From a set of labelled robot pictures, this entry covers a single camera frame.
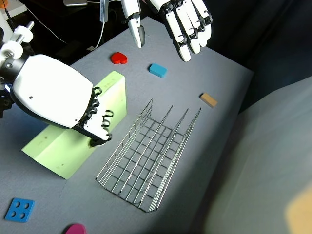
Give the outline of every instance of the gray table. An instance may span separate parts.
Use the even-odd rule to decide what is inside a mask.
[[[253,73],[208,48],[192,55],[190,62],[182,62],[162,24],[150,18],[142,24],[146,32],[142,49],[135,47],[126,30],[72,66],[93,83],[112,70],[124,74],[128,115],[113,130],[113,140],[97,149],[69,180],[20,150],[46,124],[16,106],[5,112],[0,120],[0,215],[5,216],[14,197],[33,199],[36,205],[27,223],[1,219],[1,234],[60,234],[72,223],[84,224],[90,234],[188,231]],[[128,56],[128,64],[110,62],[116,51]],[[151,63],[168,68],[166,78],[150,74]],[[217,107],[201,101],[202,92],[216,98]],[[182,129],[200,107],[202,111],[160,208],[144,213],[100,187],[95,176],[151,98],[156,120],[174,106],[169,125],[190,108]]]

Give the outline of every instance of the light green foam block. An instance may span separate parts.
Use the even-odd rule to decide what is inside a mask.
[[[110,119],[111,131],[127,115],[125,77],[113,71],[96,86],[103,91],[101,96],[106,109],[114,112]],[[49,125],[22,151],[59,176],[69,179],[96,149],[89,146],[89,141],[89,137],[73,129]]]

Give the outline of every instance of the blue block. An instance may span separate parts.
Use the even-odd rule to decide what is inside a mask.
[[[167,73],[167,69],[162,67],[162,66],[159,66],[158,64],[156,63],[153,63],[151,66],[150,66],[150,73],[158,76],[158,77],[161,77],[161,78],[164,78],[166,73]]]
[[[26,223],[33,211],[35,201],[22,198],[14,198],[8,212],[5,215],[5,220]]]

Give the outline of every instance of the pink block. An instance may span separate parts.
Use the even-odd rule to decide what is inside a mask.
[[[87,230],[82,224],[77,223],[71,226],[66,234],[87,234]]]

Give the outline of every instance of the metal wire rack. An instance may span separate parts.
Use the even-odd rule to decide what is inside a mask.
[[[173,129],[151,118],[153,100],[139,115],[130,131],[96,177],[106,190],[145,212],[156,211],[175,172],[200,110],[184,134],[178,129],[185,111]]]

